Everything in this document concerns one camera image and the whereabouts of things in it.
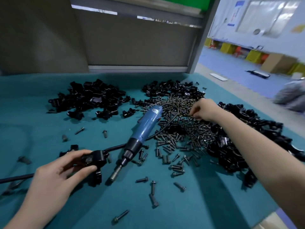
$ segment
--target workbench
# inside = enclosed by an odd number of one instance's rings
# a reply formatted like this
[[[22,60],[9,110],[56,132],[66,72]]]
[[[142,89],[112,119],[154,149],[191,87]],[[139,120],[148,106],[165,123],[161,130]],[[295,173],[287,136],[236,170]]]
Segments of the workbench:
[[[244,104],[245,108],[252,108],[199,74],[24,74],[0,77],[0,178],[33,173],[39,166],[55,160],[61,151],[67,151],[72,144],[78,144],[80,149],[100,150],[127,142],[142,116],[142,112],[136,112],[124,119],[122,111],[134,107],[129,103],[120,106],[119,115],[107,121],[92,119],[99,109],[84,112],[85,117],[81,121],[69,118],[66,112],[46,114],[51,108],[48,100],[56,98],[58,92],[67,93],[70,82],[84,83],[97,78],[107,84],[118,85],[136,100],[147,99],[141,88],[153,80],[197,81],[200,84],[198,88],[207,88],[206,97],[216,103]],[[262,118],[270,119],[255,111]],[[81,127],[85,127],[85,130],[74,135]],[[107,138],[104,138],[103,130],[107,130]],[[63,134],[69,138],[68,142],[62,142]],[[302,138],[290,130],[285,128],[283,135],[293,138],[295,146],[304,148]],[[163,165],[162,160],[155,157],[156,141],[152,139],[146,144],[149,150],[145,152],[149,155],[143,165],[138,167],[130,162],[116,181],[107,186],[105,181],[113,172],[122,150],[111,152],[113,162],[102,168],[102,183],[91,187],[85,180],[77,186],[66,205],[46,228],[243,229],[253,227],[277,209],[276,203],[260,183],[256,183],[252,189],[243,189],[241,174],[226,173],[222,167],[210,163],[213,158],[208,155],[198,160],[200,167],[185,165],[186,173],[172,178],[169,166]],[[17,163],[19,156],[30,158],[32,164]],[[135,183],[135,180],[145,176],[149,178],[147,183]],[[157,182],[155,198],[160,204],[155,209],[149,198],[152,180]],[[186,191],[182,193],[174,182],[186,186]],[[17,212],[30,183],[31,179],[12,195],[0,196],[0,227],[4,227]],[[0,191],[3,192],[7,186],[0,185]],[[127,209],[130,210],[129,214],[118,224],[112,225],[112,219]]]

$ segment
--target right hand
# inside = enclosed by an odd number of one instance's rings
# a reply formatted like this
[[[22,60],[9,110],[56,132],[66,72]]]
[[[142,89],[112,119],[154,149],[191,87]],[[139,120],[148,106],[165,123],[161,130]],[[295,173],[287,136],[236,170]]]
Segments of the right hand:
[[[192,107],[190,116],[196,120],[216,121],[217,113],[223,111],[212,99],[201,98]]]

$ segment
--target green panel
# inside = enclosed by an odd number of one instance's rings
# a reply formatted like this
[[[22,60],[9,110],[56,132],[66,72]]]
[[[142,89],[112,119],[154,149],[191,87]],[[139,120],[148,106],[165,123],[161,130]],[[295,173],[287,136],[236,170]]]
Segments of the green panel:
[[[210,3],[210,0],[165,0],[165,1],[170,1],[173,3],[199,8],[203,11],[208,10]]]

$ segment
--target window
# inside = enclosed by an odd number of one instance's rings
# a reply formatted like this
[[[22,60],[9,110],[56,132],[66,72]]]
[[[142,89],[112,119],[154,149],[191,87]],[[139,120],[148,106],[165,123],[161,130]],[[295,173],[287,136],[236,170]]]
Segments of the window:
[[[237,32],[277,38],[301,0],[251,0]]]

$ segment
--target floor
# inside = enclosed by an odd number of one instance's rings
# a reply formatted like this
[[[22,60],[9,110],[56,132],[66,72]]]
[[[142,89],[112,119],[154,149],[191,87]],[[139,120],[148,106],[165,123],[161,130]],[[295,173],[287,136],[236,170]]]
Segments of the floor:
[[[260,65],[221,53],[217,49],[204,47],[198,62],[267,98],[272,98],[285,83],[290,81],[289,78],[276,74],[271,74],[268,79],[252,75],[246,71],[260,70]]]
[[[243,70],[246,69],[257,70],[258,67],[252,63],[244,62],[242,59],[204,48],[195,72],[212,80],[276,121],[283,122],[287,128],[305,138],[305,118],[298,113],[273,104],[269,99],[289,80],[281,76],[272,76],[265,80],[244,72]],[[228,81],[220,81],[209,75],[210,73],[225,76],[228,78]],[[278,209],[254,229],[288,228],[296,229],[282,209]]]

